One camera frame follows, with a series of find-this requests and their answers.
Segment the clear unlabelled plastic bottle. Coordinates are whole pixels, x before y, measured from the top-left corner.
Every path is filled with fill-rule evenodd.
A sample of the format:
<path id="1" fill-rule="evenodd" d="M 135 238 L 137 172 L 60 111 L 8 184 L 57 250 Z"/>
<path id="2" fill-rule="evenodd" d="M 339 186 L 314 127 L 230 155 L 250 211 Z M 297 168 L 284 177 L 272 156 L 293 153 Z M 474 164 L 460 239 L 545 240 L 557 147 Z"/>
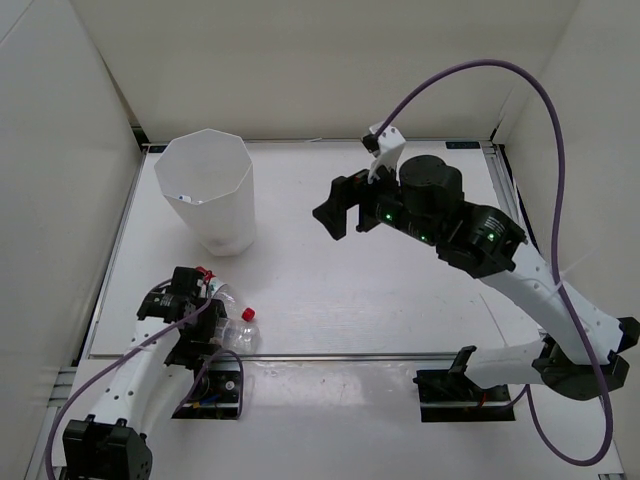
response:
<path id="1" fill-rule="evenodd" d="M 203 203 L 202 200 L 197 200 L 197 199 L 193 199 L 192 197 L 188 196 L 188 195 L 179 195 L 178 196 L 178 200 L 188 203 L 188 204 L 192 204 L 192 205 L 200 205 Z"/>

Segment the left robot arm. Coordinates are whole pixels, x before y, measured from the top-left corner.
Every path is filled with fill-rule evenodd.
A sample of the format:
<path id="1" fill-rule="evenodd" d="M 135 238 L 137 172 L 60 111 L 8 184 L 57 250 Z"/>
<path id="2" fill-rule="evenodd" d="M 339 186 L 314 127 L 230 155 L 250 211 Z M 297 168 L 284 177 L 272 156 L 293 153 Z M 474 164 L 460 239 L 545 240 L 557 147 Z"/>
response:
<path id="1" fill-rule="evenodd" d="M 150 478 L 154 459 L 148 438 L 153 428 L 206 395 L 206 371 L 221 355 L 213 336 L 225 309 L 213 297 L 213 278 L 202 267 L 175 268 L 170 279 L 142 300 L 122 357 L 68 399 L 73 404 L 99 380 L 111 378 L 86 416 L 68 420 L 64 428 L 67 478 Z"/>

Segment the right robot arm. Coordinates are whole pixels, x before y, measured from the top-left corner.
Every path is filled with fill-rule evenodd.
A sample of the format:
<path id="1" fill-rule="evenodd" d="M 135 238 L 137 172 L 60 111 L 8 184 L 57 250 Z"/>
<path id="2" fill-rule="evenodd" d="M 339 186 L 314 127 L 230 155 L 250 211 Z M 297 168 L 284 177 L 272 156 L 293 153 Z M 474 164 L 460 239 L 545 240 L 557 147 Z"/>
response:
<path id="1" fill-rule="evenodd" d="M 397 173 L 379 168 L 375 179 L 367 170 L 340 176 L 312 215 L 339 240 L 352 207 L 359 209 L 357 231 L 384 224 L 434 247 L 440 260 L 495 289 L 545 330 L 527 344 L 462 348 L 443 380 L 450 394 L 470 400 L 498 385 L 544 384 L 586 401 L 624 385 L 630 366 L 621 354 L 638 343 L 638 321 L 612 317 L 573 287 L 558 287 L 521 227 L 495 207 L 465 200 L 458 169 L 421 155 Z"/>

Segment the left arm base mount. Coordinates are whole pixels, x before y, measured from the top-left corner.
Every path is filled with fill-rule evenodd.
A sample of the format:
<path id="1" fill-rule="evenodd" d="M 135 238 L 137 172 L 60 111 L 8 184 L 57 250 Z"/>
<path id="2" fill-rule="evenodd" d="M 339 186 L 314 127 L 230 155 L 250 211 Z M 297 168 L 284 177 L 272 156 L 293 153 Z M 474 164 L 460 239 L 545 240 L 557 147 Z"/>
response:
<path id="1" fill-rule="evenodd" d="M 213 365 L 173 419 L 238 420 L 242 413 L 244 371 L 230 362 Z"/>

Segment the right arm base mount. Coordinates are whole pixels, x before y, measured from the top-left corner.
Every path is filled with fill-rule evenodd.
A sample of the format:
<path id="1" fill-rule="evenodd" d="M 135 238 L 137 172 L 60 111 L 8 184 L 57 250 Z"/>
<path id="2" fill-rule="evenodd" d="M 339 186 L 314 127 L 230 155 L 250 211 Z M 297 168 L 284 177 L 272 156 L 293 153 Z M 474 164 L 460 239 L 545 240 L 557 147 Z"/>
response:
<path id="1" fill-rule="evenodd" d="M 498 385 L 482 389 L 447 370 L 418 370 L 422 423 L 511 422 L 515 420 L 509 388 Z"/>

